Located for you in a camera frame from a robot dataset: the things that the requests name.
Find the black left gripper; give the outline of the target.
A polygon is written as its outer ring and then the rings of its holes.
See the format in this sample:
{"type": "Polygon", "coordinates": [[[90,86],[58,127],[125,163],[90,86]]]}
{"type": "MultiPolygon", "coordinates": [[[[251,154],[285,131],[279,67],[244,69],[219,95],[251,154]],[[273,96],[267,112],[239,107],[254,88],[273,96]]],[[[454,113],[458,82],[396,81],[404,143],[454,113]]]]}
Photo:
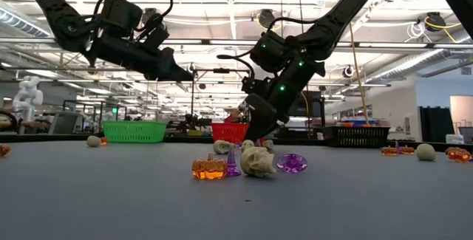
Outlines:
{"type": "Polygon", "coordinates": [[[84,57],[93,66],[97,59],[108,61],[126,69],[139,72],[146,80],[192,81],[193,75],[177,65],[174,50],[166,47],[148,49],[122,38],[102,35],[96,39],[84,57]]]}

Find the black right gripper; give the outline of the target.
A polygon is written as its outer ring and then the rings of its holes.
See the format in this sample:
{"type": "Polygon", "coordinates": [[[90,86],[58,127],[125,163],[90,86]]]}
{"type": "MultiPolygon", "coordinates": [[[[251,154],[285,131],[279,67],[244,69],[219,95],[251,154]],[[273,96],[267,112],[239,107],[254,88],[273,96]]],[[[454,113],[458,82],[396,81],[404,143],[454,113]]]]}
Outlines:
{"type": "Polygon", "coordinates": [[[245,139],[256,141],[270,134],[277,127],[277,120],[289,121],[287,113],[290,107],[314,74],[325,76],[324,61],[295,57],[282,71],[276,83],[273,91],[275,108],[257,94],[249,94],[245,102],[251,113],[251,120],[245,139]]]}

